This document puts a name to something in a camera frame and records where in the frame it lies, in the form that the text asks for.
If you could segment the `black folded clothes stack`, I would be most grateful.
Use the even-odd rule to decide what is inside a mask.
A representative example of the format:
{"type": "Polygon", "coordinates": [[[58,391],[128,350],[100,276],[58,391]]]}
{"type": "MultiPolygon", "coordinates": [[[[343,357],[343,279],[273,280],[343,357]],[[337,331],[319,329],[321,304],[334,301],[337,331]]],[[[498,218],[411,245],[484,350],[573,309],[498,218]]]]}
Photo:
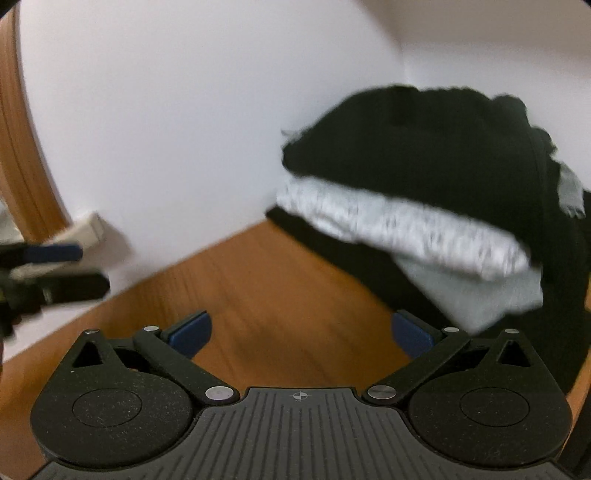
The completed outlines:
{"type": "Polygon", "coordinates": [[[366,187],[465,214],[514,234],[542,268],[543,303],[489,329],[523,331],[564,391],[590,347],[587,243],[559,206],[550,135],[513,96],[392,86],[325,114],[283,149],[300,177],[366,187]]]}

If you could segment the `grey white folded garment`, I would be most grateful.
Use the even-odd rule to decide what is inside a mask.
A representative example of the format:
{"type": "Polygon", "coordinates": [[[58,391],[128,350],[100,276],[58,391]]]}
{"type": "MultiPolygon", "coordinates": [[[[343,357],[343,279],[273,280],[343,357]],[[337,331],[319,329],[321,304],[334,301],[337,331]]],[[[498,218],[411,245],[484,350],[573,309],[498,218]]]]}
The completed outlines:
{"type": "Polygon", "coordinates": [[[549,324],[584,319],[583,285],[553,285],[552,268],[530,264],[536,245],[538,193],[556,196],[567,215],[585,213],[583,187],[563,163],[543,172],[486,167],[481,173],[445,168],[413,171],[405,163],[320,165],[290,175],[276,203],[337,240],[392,254],[394,262],[443,312],[471,333],[509,313],[539,307],[549,324]]]}

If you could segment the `wooden window frame post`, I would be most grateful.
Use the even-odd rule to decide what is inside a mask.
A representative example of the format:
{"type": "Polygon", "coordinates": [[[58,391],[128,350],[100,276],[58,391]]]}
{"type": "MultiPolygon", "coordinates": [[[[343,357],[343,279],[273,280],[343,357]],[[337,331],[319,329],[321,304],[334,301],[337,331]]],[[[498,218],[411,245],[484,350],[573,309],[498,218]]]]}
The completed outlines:
{"type": "Polygon", "coordinates": [[[69,226],[43,164],[29,112],[18,5],[1,18],[1,195],[28,241],[46,241],[69,226]]]}

